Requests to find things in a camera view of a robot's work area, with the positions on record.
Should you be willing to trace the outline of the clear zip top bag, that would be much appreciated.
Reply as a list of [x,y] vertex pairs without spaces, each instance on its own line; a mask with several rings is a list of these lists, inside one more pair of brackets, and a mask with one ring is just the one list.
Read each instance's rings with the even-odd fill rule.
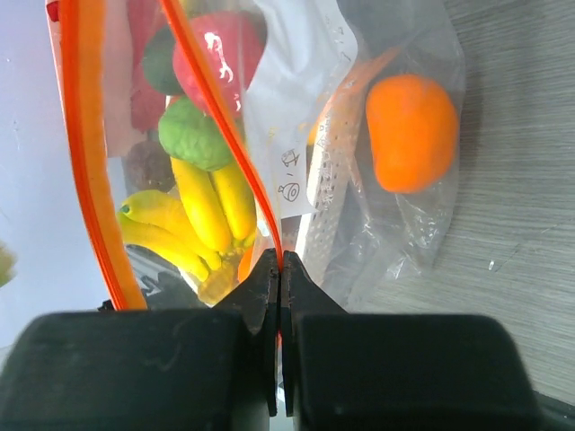
[[[400,49],[369,83],[367,96],[387,77],[431,78],[454,103],[460,131],[464,54],[440,1],[156,2],[175,39],[172,66],[184,91],[165,95],[164,111],[187,97],[216,122],[255,200],[252,269],[264,251],[274,251],[277,260],[295,253],[300,217],[313,211],[306,186],[314,127],[360,54],[371,59]],[[146,132],[131,123],[128,1],[48,1],[45,7],[76,191],[109,308],[206,305],[192,278],[122,241],[117,212],[138,192],[127,183],[122,158],[134,144],[160,143],[159,120]],[[249,13],[263,37],[260,63],[241,92],[239,119],[189,25],[189,18],[217,11]],[[342,305],[357,302],[370,283],[432,266],[458,188],[459,132],[454,163],[439,181],[418,193],[382,189],[374,174],[366,103],[367,97],[331,261],[318,285]]]

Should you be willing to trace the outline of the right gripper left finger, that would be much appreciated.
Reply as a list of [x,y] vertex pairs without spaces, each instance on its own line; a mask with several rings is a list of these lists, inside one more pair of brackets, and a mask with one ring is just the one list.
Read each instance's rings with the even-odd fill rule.
[[277,413],[279,264],[210,308],[62,312],[17,339],[4,430],[266,430]]

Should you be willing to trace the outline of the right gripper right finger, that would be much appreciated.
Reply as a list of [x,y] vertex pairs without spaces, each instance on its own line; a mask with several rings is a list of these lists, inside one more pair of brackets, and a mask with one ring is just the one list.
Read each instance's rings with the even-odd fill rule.
[[515,342],[475,314],[350,313],[286,252],[280,276],[287,415],[299,430],[536,430]]

